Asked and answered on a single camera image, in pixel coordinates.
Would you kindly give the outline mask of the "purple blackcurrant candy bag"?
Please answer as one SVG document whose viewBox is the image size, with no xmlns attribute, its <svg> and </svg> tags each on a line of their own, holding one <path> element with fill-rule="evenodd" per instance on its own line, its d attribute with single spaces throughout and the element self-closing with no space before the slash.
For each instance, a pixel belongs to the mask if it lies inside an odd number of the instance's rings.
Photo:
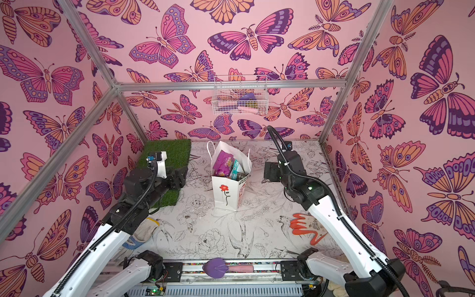
<svg viewBox="0 0 475 297">
<path fill-rule="evenodd" d="M 213 165 L 213 175 L 217 177 L 229 177 L 234 163 L 235 158 L 233 154 L 221 150 Z"/>
</svg>

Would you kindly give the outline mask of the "white floral paper bag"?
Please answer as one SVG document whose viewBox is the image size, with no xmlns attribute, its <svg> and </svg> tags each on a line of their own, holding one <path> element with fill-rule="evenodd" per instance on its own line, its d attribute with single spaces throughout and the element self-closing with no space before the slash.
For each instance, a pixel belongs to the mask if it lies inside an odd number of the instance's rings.
<svg viewBox="0 0 475 297">
<path fill-rule="evenodd" d="M 220 151 L 233 154 L 244 170 L 239 181 L 229 177 L 217 177 L 213 175 L 213 165 Z M 236 211 L 242 200 L 246 182 L 251 175 L 252 162 L 249 154 L 244 154 L 240 150 L 220 141 L 215 145 L 212 141 L 207 142 L 207 152 L 211 160 L 212 189 L 214 194 L 215 207 L 225 210 Z"/>
</svg>

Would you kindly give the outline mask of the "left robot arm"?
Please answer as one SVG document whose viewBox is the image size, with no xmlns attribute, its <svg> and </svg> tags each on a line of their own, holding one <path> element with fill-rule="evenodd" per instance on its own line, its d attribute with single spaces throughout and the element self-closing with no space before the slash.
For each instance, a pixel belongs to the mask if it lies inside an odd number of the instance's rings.
<svg viewBox="0 0 475 297">
<path fill-rule="evenodd" d="M 126 193 L 103 219 L 90 244 L 50 290 L 47 297 L 118 297 L 151 277 L 159 277 L 163 259 L 146 251 L 123 271 L 95 286 L 106 265 L 149 216 L 151 206 L 170 190 L 186 184 L 188 168 L 167 169 L 164 162 L 136 168 L 125 179 Z"/>
</svg>

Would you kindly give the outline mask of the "teal mint candy bag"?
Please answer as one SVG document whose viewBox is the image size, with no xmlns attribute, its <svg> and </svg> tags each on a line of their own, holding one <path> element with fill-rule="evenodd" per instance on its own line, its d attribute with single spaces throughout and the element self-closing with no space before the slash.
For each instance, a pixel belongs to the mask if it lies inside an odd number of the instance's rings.
<svg viewBox="0 0 475 297">
<path fill-rule="evenodd" d="M 241 175 L 244 173 L 241 164 L 235 160 L 233 163 L 233 167 L 230 173 L 230 178 L 235 181 L 239 181 L 241 179 Z"/>
</svg>

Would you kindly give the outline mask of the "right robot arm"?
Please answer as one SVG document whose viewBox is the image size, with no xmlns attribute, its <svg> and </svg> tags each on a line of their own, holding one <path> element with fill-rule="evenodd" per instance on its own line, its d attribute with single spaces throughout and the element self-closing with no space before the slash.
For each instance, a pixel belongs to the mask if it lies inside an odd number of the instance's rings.
<svg viewBox="0 0 475 297">
<path fill-rule="evenodd" d="M 307 271 L 345 288 L 351 297 L 389 297 L 399 291 L 406 269 L 375 247 L 341 210 L 332 190 L 318 178 L 308 176 L 300 155 L 285 151 L 276 162 L 266 162 L 264 178 L 280 182 L 285 194 L 309 212 L 344 252 L 348 263 L 312 250 L 301 255 Z"/>
</svg>

